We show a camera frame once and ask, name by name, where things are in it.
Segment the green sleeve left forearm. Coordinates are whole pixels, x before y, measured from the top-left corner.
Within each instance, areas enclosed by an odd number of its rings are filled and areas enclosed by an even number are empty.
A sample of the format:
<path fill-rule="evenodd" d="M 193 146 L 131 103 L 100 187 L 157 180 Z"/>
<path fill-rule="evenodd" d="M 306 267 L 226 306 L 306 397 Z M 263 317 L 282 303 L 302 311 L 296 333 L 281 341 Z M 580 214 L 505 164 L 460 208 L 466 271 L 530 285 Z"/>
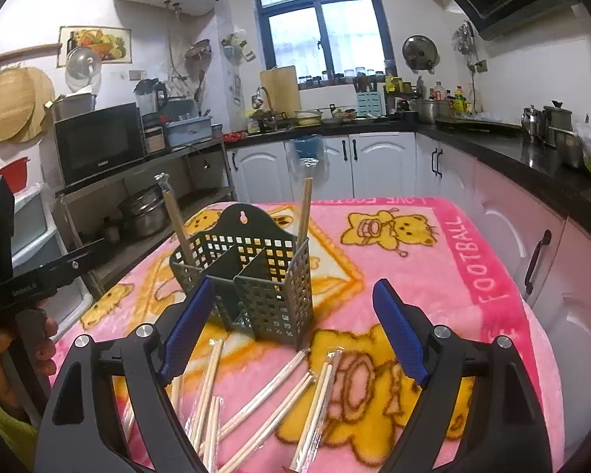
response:
<path fill-rule="evenodd" d="M 27 471 L 33 471 L 37 429 L 29 423 L 17 420 L 0 406 L 0 436 Z"/>

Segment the person's left hand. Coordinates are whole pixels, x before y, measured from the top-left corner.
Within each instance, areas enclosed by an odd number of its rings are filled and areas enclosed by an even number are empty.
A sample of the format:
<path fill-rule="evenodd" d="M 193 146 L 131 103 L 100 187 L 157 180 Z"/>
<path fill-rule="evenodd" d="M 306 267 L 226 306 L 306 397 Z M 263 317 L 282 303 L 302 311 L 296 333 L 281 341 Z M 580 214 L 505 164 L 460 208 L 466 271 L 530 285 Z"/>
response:
<path fill-rule="evenodd" d="M 0 328 L 0 405 L 9 412 L 45 411 L 56 372 L 57 323 L 42 309 L 24 310 Z"/>

